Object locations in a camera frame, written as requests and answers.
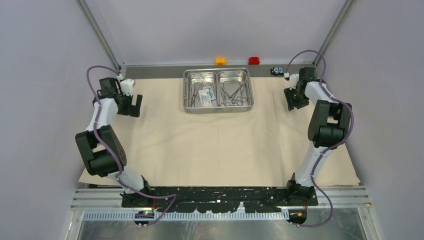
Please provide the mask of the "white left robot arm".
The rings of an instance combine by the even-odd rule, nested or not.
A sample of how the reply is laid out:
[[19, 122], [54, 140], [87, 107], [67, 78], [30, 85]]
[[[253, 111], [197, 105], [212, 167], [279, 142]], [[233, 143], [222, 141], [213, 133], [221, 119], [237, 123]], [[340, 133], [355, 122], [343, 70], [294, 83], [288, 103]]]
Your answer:
[[148, 207], [154, 199], [151, 187], [127, 165], [126, 152], [112, 127], [117, 115], [138, 118], [143, 97], [134, 95], [135, 80], [130, 78], [107, 77], [99, 83], [90, 123], [75, 135], [84, 166], [91, 176], [108, 178], [120, 185], [127, 203]]

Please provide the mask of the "cream cloth wrap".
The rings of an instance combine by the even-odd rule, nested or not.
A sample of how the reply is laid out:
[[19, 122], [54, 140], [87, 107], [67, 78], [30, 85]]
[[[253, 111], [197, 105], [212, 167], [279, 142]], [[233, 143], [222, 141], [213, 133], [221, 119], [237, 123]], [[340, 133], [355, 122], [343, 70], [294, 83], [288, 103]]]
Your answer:
[[151, 186], [284, 187], [309, 147], [313, 105], [288, 111], [286, 81], [251, 80], [254, 104], [238, 113], [189, 114], [179, 78], [138, 79], [140, 116], [112, 128], [127, 167]]

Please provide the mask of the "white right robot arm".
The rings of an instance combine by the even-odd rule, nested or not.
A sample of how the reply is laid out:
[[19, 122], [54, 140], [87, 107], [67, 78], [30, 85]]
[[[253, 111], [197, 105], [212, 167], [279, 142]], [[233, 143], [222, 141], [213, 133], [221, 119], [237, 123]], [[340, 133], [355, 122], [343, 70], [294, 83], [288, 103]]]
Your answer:
[[311, 67], [283, 76], [289, 82], [289, 87], [284, 89], [289, 111], [299, 110], [310, 103], [314, 106], [307, 129], [309, 147], [300, 168], [287, 182], [284, 198], [290, 205], [301, 205], [315, 196], [316, 177], [325, 160], [350, 135], [352, 107], [336, 99]]

